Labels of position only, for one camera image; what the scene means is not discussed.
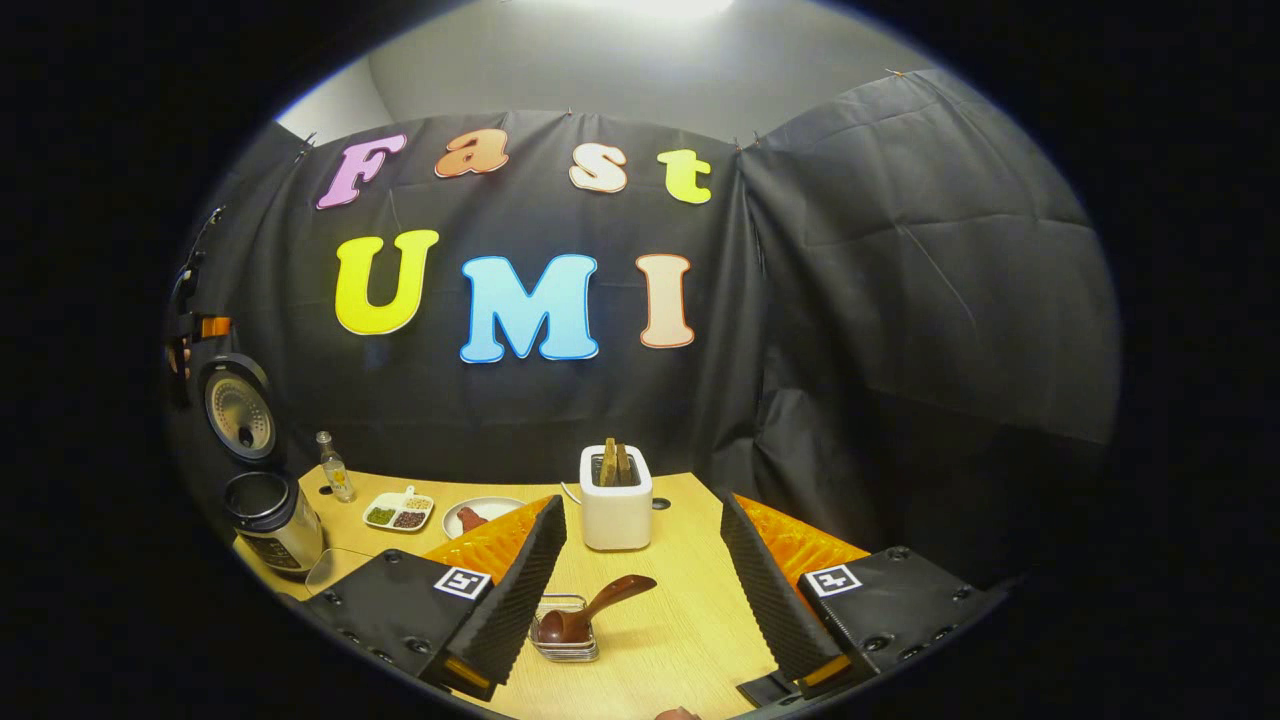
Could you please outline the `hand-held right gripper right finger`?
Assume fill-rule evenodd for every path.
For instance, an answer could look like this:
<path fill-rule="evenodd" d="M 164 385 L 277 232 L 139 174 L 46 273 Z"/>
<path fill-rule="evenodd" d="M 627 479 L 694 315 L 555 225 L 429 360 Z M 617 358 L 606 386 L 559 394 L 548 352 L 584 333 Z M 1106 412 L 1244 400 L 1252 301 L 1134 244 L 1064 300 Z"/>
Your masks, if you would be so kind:
<path fill-rule="evenodd" d="M 719 534 L 777 676 L 804 698 L 902 670 L 1006 598 L 906 546 L 872 553 L 753 498 L 719 497 Z"/>

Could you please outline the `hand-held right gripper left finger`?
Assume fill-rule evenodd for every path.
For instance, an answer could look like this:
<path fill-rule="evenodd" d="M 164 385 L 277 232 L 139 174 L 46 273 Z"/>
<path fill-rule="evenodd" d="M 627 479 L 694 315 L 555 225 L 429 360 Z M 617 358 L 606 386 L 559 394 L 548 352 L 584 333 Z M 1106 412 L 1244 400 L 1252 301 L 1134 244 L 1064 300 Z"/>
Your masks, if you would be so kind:
<path fill-rule="evenodd" d="M 508 682 L 566 541 L 547 496 L 460 536 L 439 562 L 385 550 L 301 602 L 312 628 L 429 685 L 489 701 Z"/>

